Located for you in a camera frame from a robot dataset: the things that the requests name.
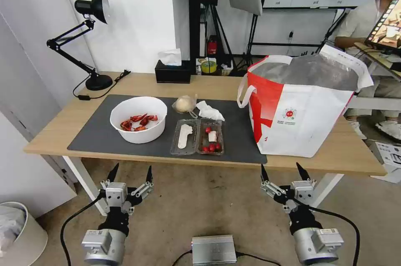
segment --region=fire extinguisher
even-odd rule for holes
[[[217,52],[217,36],[211,35],[208,41],[208,56],[215,55]]]

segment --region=lamp base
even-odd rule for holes
[[[107,75],[94,74],[85,82],[86,88],[90,91],[100,91],[113,84],[113,80]]]

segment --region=crumpled napkin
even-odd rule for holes
[[[212,120],[225,121],[223,115],[217,110],[206,104],[206,101],[201,101],[196,104],[199,108],[199,116]]]

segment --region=white bowl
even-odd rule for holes
[[[128,132],[122,130],[121,122],[132,116],[143,114],[157,115],[157,121],[149,121],[146,130],[138,132]],[[120,133],[128,142],[134,144],[143,144],[157,139],[164,131],[167,115],[167,106],[155,97],[135,97],[125,100],[113,108],[110,114],[110,124]],[[132,124],[133,127],[139,126],[139,122]]]

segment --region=red cherry tomato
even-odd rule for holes
[[[216,151],[216,144],[210,144],[209,145],[209,151],[210,152],[215,152]]]

